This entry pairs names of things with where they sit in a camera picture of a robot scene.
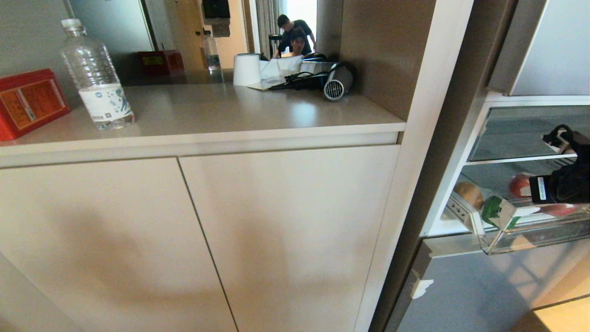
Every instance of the door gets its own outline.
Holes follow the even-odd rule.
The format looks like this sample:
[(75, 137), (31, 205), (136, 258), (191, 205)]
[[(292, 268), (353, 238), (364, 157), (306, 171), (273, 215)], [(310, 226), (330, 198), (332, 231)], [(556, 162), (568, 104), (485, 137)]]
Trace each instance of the door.
[(84, 331), (235, 331), (176, 159), (4, 169), (0, 188), (0, 252)]
[(178, 19), (178, 50), (182, 53), (185, 70), (204, 70), (206, 61), (202, 42), (203, 24), (196, 0), (177, 0), (175, 14)]
[(353, 330), (398, 151), (181, 158), (240, 332)]

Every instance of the toilet paper roll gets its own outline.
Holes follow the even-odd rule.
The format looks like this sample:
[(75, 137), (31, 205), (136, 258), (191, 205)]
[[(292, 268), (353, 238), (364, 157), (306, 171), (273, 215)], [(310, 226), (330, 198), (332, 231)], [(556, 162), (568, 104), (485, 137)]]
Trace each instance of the toilet paper roll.
[(242, 53), (234, 57), (234, 85), (246, 86), (260, 82), (260, 55)]

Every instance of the label on red box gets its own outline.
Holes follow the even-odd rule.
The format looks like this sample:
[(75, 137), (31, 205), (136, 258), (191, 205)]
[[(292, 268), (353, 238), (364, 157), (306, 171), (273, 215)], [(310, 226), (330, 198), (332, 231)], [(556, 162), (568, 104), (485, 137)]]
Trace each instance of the label on red box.
[(0, 92), (0, 100), (19, 130), (65, 107), (53, 79)]

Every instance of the person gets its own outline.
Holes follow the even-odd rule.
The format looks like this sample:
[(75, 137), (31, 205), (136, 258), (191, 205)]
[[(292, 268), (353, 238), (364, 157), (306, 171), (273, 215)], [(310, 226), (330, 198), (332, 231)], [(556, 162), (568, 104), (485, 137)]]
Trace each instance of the person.
[(312, 30), (309, 28), (309, 26), (307, 25), (307, 23), (305, 21), (303, 21), (302, 19), (296, 19), (295, 21), (290, 21), (289, 17), (287, 17), (286, 15), (281, 15), (277, 19), (277, 24), (278, 24), (278, 27), (280, 27), (284, 30), (284, 33), (283, 33), (283, 38), (281, 40), (281, 43), (278, 45), (278, 49), (275, 50), (275, 52), (274, 52), (274, 55), (273, 55), (274, 58), (278, 57), (280, 53), (285, 52), (285, 49), (287, 48), (287, 46), (289, 46), (291, 44), (291, 41), (294, 39), (293, 38), (293, 30), (296, 28), (301, 28), (301, 30), (303, 30), (303, 32), (306, 35), (305, 45), (303, 46), (301, 54), (306, 55), (306, 54), (312, 52), (312, 49), (309, 46), (309, 41), (307, 40), (307, 36), (309, 36), (312, 39), (313, 50), (314, 51), (316, 50), (316, 39), (313, 35)]
[(291, 31), (291, 47), (293, 48), (292, 52), (285, 53), (283, 57), (296, 57), (303, 55), (303, 48), (305, 47), (305, 40), (307, 39), (307, 35), (301, 28), (295, 28)]

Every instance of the apple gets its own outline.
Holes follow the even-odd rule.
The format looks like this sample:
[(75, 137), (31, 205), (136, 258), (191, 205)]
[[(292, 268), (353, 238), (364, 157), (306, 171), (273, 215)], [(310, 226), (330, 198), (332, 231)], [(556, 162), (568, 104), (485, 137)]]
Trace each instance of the apple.
[(531, 197), (529, 177), (534, 177), (529, 173), (518, 173), (510, 179), (508, 189), (516, 198)]

